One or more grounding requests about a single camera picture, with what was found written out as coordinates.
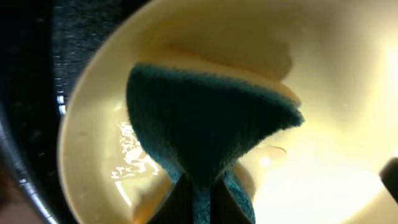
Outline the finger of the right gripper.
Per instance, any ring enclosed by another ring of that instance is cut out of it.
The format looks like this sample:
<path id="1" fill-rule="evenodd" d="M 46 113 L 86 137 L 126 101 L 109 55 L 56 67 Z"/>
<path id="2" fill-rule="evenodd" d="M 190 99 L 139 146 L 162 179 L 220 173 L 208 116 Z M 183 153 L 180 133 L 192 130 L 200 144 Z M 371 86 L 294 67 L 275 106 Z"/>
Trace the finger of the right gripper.
<path id="1" fill-rule="evenodd" d="M 398 203 L 398 158 L 390 159 L 380 171 L 379 176 L 387 191 Z"/>

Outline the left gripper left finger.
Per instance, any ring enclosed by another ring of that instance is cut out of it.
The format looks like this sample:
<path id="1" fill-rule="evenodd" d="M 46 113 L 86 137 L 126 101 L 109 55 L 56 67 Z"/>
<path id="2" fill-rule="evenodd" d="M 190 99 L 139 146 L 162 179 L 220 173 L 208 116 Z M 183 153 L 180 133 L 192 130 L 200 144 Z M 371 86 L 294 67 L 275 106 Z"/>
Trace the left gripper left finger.
<path id="1" fill-rule="evenodd" d="M 193 224 L 192 183 L 182 175 L 147 224 Z"/>

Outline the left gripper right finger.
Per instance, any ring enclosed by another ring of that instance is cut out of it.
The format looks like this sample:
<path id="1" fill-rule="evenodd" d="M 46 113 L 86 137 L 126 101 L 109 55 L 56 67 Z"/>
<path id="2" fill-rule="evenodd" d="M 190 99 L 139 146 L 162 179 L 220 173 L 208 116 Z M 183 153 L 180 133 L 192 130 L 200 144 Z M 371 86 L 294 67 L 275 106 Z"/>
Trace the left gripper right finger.
<path id="1" fill-rule="evenodd" d="M 211 188 L 211 224 L 253 224 L 247 193 L 234 181 L 218 179 Z"/>

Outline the green yellow sponge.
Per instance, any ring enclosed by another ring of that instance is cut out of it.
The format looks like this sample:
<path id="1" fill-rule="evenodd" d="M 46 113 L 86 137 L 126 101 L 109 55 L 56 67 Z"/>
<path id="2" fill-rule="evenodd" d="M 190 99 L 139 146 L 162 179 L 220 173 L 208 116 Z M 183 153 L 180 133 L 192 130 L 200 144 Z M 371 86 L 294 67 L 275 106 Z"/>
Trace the green yellow sponge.
<path id="1" fill-rule="evenodd" d="M 177 50 L 134 64 L 126 105 L 143 150 L 166 170 L 172 188 L 182 175 L 192 183 L 193 223 L 211 223 L 218 179 L 243 189 L 233 174 L 240 157 L 304 121 L 300 100 L 278 80 Z"/>

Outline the yellow plate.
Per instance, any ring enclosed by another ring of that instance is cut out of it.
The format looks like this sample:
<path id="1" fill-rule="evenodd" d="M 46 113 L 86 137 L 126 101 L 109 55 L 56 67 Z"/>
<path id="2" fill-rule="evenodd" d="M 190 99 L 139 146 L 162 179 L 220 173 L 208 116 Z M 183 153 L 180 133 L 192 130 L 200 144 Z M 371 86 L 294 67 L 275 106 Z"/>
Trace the yellow plate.
<path id="1" fill-rule="evenodd" d="M 168 191 L 138 145 L 126 80 L 169 44 L 288 45 L 284 83 L 303 125 L 240 158 L 258 223 L 396 223 L 379 177 L 397 157 L 396 1 L 151 1 L 102 45 L 78 81 L 58 137 L 58 171 L 78 223 L 145 223 Z"/>

